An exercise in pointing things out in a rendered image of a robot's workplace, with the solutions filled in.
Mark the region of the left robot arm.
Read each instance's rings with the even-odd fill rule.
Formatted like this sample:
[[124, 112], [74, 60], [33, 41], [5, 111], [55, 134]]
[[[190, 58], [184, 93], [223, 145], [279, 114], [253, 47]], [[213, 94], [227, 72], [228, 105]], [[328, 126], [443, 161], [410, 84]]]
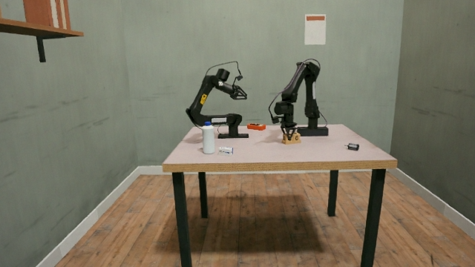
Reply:
[[298, 131], [328, 131], [328, 127], [318, 127], [318, 118], [320, 118], [320, 113], [318, 111], [315, 98], [315, 82], [316, 76], [319, 74], [319, 67], [312, 62], [305, 62], [305, 64], [303, 63], [303, 65], [300, 67], [302, 63], [303, 62], [297, 62], [296, 65], [298, 68], [294, 75], [295, 78], [293, 76], [290, 83], [284, 88], [286, 89], [290, 85], [284, 92], [282, 92], [282, 101], [275, 103], [274, 112], [276, 115], [286, 113], [290, 115], [294, 112], [294, 105], [291, 103], [296, 102], [298, 89], [303, 80], [305, 80], [306, 104], [304, 107], [304, 114], [306, 117], [308, 117], [308, 127], [297, 127], [297, 129]]

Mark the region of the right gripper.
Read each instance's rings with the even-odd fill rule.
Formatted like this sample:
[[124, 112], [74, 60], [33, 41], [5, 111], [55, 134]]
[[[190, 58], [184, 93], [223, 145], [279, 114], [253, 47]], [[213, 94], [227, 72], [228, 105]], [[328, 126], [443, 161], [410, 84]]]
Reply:
[[[234, 88], [234, 89], [233, 89], [233, 88]], [[238, 89], [239, 89], [239, 90], [238, 90]], [[233, 90], [233, 92], [232, 92], [232, 90]], [[244, 95], [240, 90], [241, 90], [245, 95]], [[224, 88], [223, 88], [223, 92], [229, 94], [230, 97], [231, 97], [233, 100], [241, 100], [241, 99], [242, 99], [242, 100], [247, 100], [247, 94], [243, 91], [243, 89], [242, 89], [240, 86], [234, 85], [234, 83], [233, 83], [233, 85], [229, 85], [229, 84], [226, 83], [225, 86], [224, 86]], [[239, 93], [240, 93], [241, 95], [240, 95]], [[245, 98], [237, 98], [238, 96], [244, 96]], [[233, 97], [234, 97], [234, 98], [233, 98]]]

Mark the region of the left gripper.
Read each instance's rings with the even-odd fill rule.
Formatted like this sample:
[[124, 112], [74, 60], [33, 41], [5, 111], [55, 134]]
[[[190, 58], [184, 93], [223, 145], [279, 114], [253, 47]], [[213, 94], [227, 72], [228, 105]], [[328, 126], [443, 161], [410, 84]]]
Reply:
[[[296, 127], [297, 126], [297, 123], [293, 122], [293, 113], [288, 115], [288, 113], [284, 114], [284, 116], [275, 116], [273, 117], [274, 120], [278, 119], [278, 118], [281, 118], [281, 130], [283, 131], [283, 133], [285, 134], [284, 132], [284, 128], [286, 130], [286, 135], [288, 137], [288, 139], [291, 139], [292, 138], [292, 135], [294, 134], [294, 132], [296, 131]], [[289, 137], [289, 131], [292, 130], [292, 133], [291, 133], [291, 136]]]

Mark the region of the orange digital multimeter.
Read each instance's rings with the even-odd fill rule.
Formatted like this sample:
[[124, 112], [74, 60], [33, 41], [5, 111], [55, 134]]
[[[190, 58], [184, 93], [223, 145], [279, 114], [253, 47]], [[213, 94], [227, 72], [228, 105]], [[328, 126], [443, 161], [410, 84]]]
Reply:
[[[253, 126], [253, 125], [256, 125], [256, 126]], [[253, 130], [259, 130], [259, 131], [262, 131], [262, 130], [265, 130], [266, 129], [266, 125], [261, 125], [261, 124], [254, 124], [254, 123], [251, 123], [251, 124], [248, 124], [247, 125], [247, 128], [248, 129], [253, 129]]]

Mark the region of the white bottle with blue cap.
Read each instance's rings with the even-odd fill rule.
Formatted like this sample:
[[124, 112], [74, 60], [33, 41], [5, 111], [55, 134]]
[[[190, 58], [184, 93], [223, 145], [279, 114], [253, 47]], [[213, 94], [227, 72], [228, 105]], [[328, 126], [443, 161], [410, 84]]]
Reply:
[[205, 126], [202, 127], [203, 134], [203, 153], [213, 154], [214, 149], [214, 127], [211, 126], [211, 122], [205, 122]]

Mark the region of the blue and white small box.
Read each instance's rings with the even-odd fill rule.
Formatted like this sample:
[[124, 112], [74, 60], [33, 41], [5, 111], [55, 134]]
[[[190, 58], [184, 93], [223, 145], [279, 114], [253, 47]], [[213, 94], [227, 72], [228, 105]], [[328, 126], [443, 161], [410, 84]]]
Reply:
[[233, 148], [220, 147], [218, 148], [218, 155], [231, 156], [233, 154]]

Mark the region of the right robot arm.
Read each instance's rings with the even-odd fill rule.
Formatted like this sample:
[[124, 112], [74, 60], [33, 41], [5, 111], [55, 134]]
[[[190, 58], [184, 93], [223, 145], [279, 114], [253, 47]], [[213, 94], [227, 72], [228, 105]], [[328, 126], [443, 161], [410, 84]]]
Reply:
[[[220, 91], [223, 91], [225, 82], [229, 77], [230, 72], [219, 68], [215, 76], [206, 76], [204, 82], [202, 82], [202, 87], [193, 102], [193, 105], [190, 106], [191, 110], [189, 111], [186, 108], [186, 113], [193, 121], [193, 124], [199, 125], [201, 127], [205, 126], [205, 122], [211, 122], [211, 125], [215, 124], [227, 124], [229, 125], [229, 133], [219, 134], [218, 138], [248, 138], [248, 133], [238, 133], [238, 125], [242, 122], [242, 116], [236, 113], [229, 113], [226, 115], [202, 115], [200, 114], [204, 102], [206, 101], [209, 93], [215, 87]], [[188, 114], [189, 113], [189, 114]], [[192, 117], [193, 115], [193, 117]], [[231, 115], [231, 116], [229, 116]], [[189, 117], [189, 118], [190, 118]]]

